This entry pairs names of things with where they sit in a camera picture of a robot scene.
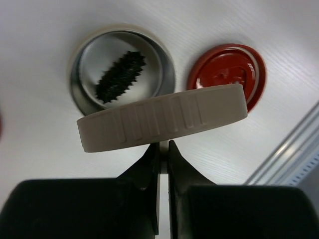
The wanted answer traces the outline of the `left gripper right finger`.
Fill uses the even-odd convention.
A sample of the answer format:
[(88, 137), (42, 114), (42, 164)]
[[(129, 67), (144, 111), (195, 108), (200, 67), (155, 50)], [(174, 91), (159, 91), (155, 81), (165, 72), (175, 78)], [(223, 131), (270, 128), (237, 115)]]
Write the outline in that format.
[(290, 186), (217, 185), (169, 142), (173, 239), (316, 239), (319, 219), (306, 194)]

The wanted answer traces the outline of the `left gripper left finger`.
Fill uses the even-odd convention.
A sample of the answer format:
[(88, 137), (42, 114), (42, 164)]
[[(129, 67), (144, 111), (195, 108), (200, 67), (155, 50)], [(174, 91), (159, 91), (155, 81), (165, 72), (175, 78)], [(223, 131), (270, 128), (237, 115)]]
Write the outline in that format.
[(153, 239), (159, 233), (160, 147), (116, 178), (19, 183), (0, 213), (3, 239)]

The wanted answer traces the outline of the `beige lid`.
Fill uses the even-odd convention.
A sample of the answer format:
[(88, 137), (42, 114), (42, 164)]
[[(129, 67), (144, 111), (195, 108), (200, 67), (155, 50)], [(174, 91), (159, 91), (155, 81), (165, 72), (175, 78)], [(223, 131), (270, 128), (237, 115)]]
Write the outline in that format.
[(206, 87), (150, 98), (77, 121), (85, 152), (130, 148), (183, 137), (247, 117), (243, 86)]

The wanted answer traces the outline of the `black spiky food piece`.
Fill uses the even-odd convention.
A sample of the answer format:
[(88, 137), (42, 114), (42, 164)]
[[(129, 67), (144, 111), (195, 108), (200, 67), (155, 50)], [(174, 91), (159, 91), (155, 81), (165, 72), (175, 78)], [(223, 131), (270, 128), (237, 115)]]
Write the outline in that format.
[(141, 52), (127, 51), (113, 62), (112, 67), (98, 81), (95, 87), (96, 99), (105, 104), (116, 100), (137, 81), (145, 65), (145, 56)]

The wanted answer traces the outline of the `beige steel container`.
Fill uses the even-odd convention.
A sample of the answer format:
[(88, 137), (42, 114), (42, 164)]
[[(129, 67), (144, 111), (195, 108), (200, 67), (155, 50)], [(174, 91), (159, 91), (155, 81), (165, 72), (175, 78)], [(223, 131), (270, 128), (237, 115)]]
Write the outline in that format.
[(131, 24), (113, 24), (76, 47), (68, 67), (70, 95), (83, 115), (175, 90), (175, 69), (164, 43)]

